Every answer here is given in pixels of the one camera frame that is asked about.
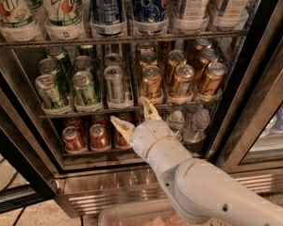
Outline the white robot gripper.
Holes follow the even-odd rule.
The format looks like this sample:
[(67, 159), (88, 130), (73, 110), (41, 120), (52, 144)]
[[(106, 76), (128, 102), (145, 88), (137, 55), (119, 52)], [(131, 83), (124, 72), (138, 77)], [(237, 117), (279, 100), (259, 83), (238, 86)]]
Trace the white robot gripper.
[(146, 121), (135, 126), (115, 116), (110, 121), (134, 152), (154, 171), (157, 177), (172, 170), (181, 162), (191, 158), (191, 153), (176, 139), (168, 123), (161, 120), (155, 106), (141, 97)]

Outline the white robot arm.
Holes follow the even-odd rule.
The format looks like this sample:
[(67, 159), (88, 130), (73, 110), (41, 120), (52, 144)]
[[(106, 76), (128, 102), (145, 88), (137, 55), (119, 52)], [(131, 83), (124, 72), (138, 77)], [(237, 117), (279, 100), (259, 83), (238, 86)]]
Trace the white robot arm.
[(179, 216), (192, 224), (210, 218), (231, 226), (283, 226), (283, 207), (249, 190), (206, 160), (192, 157), (153, 104), (141, 99), (144, 122), (135, 126), (115, 116), (114, 127), (156, 174)]

